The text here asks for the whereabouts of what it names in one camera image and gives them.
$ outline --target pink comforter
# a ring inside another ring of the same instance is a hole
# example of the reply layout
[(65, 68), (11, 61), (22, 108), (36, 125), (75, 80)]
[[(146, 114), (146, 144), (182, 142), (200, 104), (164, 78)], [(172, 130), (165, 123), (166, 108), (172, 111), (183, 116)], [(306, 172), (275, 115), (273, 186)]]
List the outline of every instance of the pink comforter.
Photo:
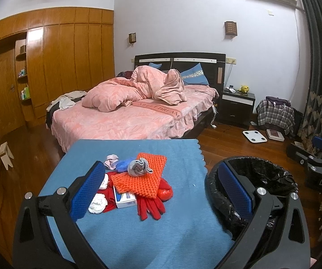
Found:
[(82, 100), (84, 107), (101, 112), (114, 111), (121, 103), (153, 98), (169, 105), (186, 101), (180, 73), (171, 69), (167, 74), (148, 65), (137, 67), (131, 79), (112, 78), (91, 89)]
[[(197, 116), (212, 106), (217, 91), (209, 86), (187, 85), (184, 88), (187, 102), (172, 109), (178, 110), (180, 118), (137, 106), (121, 106), (110, 113), (96, 108), (85, 108), (81, 102), (53, 115), (51, 130), (63, 151), (68, 151), (79, 139), (170, 139), (179, 138), (194, 127)], [(148, 104), (166, 103), (143, 99)]]

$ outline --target yellow toy figure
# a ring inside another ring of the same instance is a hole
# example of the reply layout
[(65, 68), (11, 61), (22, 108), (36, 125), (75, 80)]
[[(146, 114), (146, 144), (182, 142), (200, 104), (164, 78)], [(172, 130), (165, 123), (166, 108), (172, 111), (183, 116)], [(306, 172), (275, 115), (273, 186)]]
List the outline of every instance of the yellow toy figure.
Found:
[(238, 90), (239, 92), (243, 94), (247, 94), (247, 92), (250, 90), (250, 88), (246, 85), (242, 85), (241, 88)]

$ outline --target white stool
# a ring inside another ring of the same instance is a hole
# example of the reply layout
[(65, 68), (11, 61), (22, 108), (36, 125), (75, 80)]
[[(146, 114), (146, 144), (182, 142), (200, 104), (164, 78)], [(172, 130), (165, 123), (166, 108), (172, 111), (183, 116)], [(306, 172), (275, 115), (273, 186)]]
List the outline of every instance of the white stool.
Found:
[(9, 157), (14, 159), (14, 156), (8, 147), (8, 142), (5, 142), (0, 145), (0, 158), (2, 159), (2, 162), (6, 170), (8, 170), (8, 165), (13, 168), (13, 164), (11, 163), (11, 160)]

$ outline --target blue pillow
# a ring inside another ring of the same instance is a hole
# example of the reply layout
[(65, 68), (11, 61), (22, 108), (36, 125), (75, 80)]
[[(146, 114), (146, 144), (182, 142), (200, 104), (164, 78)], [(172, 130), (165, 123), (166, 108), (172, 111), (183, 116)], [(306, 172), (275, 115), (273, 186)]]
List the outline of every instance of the blue pillow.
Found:
[(154, 63), (149, 63), (148, 64), (150, 67), (153, 67), (153, 68), (155, 68), (155, 69), (160, 69), (160, 67), (162, 66), (162, 64), (154, 64)]
[(185, 85), (209, 85), (200, 63), (180, 75)]

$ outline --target trash can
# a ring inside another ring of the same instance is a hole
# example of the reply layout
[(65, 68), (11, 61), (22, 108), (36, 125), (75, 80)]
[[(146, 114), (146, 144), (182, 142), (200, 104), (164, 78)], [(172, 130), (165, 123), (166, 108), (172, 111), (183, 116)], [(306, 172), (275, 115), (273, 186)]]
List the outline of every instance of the trash can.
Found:
[[(264, 187), (270, 194), (279, 198), (286, 197), (291, 192), (298, 193), (298, 185), (290, 172), (270, 161), (256, 157), (237, 156), (227, 158), (232, 168), (242, 176), (246, 176), (255, 187)], [(225, 227), (232, 233), (232, 239), (236, 240), (248, 221), (242, 219), (235, 210), (225, 189), (218, 178), (218, 166), (214, 165), (211, 172), (205, 178), (208, 197), (218, 213)], [(274, 218), (270, 216), (267, 224), (269, 233), (274, 225)]]

